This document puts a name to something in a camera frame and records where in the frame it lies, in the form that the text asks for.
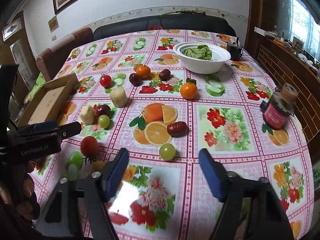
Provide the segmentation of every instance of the pink label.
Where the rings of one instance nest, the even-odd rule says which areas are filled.
[[[271,126],[277,129],[280,129],[289,119],[289,117],[279,114],[271,103],[263,113],[263,116]]]

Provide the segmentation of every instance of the table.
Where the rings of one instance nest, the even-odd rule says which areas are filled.
[[[269,129],[263,122],[259,105],[275,91],[272,79],[246,51],[241,62],[228,61],[212,76],[186,70],[172,50],[184,41],[226,48],[225,42],[235,40],[202,31],[155,30],[110,37],[74,49],[57,77],[75,72],[80,86],[69,98],[60,122],[81,122],[83,106],[106,103],[113,112],[112,125],[102,129],[82,124],[79,135],[62,142],[62,151],[32,173],[41,207],[60,177],[84,178],[90,173],[90,163],[73,165],[73,173],[69,166],[80,154],[82,139],[91,135],[100,143],[99,160],[112,160],[121,147],[130,152],[121,190],[106,204],[120,239],[209,237],[222,205],[213,198],[200,169],[201,148],[207,148],[226,170],[244,178],[267,177],[281,199],[295,237],[305,235],[314,202],[311,161],[296,117],[291,117],[280,131]],[[148,65],[152,75],[134,87],[129,75],[138,63]],[[159,72],[165,68],[172,76],[168,82],[161,82]],[[101,73],[113,78],[114,87],[123,86],[129,97],[125,108],[112,105],[110,90],[99,84]],[[197,80],[199,92],[193,100],[185,100],[179,93],[186,78]],[[223,84],[224,91],[210,95],[206,88],[212,80]],[[145,130],[130,127],[142,112],[148,124]],[[189,133],[170,140],[166,124],[175,120],[186,122]],[[162,161],[155,146],[167,141],[177,149],[172,162]],[[92,236],[86,211],[80,206],[84,235]]]

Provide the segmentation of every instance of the door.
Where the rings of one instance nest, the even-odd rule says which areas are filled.
[[[0,63],[19,64],[13,98],[22,107],[28,92],[36,83],[39,70],[32,54],[25,29],[23,11],[19,12],[3,30],[0,37]]]

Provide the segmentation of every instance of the sofa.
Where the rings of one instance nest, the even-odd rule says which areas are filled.
[[[94,31],[93,40],[96,41],[124,33],[147,31],[154,28],[197,30],[236,36],[235,30],[223,18],[208,16],[205,13],[181,13],[141,17],[104,25]]]
[[[59,72],[72,49],[93,41],[91,28],[83,28],[67,35],[43,51],[37,58],[36,64],[44,79],[48,82]]]

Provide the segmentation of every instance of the cardboard box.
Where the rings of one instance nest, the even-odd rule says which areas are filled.
[[[78,85],[75,73],[45,83],[26,107],[18,127],[57,120],[60,109]]]

